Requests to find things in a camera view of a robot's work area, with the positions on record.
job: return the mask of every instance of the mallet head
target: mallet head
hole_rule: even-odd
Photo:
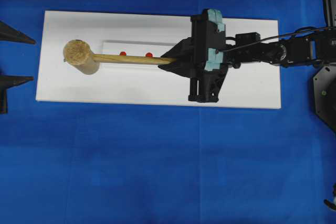
[[[63,50],[64,59],[84,74],[94,74],[99,69],[99,62],[92,58],[90,46],[82,40],[71,40]]]

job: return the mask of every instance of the screw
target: screw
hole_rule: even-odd
[[[336,38],[332,38],[332,39],[330,39],[330,40],[329,40],[329,44],[330,44],[332,47],[336,46]]]

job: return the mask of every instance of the black clamp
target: black clamp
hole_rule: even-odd
[[[205,9],[191,17],[192,36],[181,40],[162,57],[177,58],[160,69],[190,78],[189,101],[217,102],[228,71],[225,55],[225,25],[218,10]]]

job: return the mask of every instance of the blue cloth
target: blue cloth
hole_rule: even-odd
[[[0,116],[1,223],[335,223],[336,141],[311,67],[281,69],[280,110],[35,101],[45,10],[203,8],[280,33],[325,24],[322,0],[0,0],[0,20],[37,41],[0,41],[2,72],[35,77]]]

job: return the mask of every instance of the black metal plate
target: black metal plate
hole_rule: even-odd
[[[315,113],[323,120],[333,131],[336,132],[336,113],[328,106],[327,89],[336,79],[336,67],[323,67],[313,77]]]

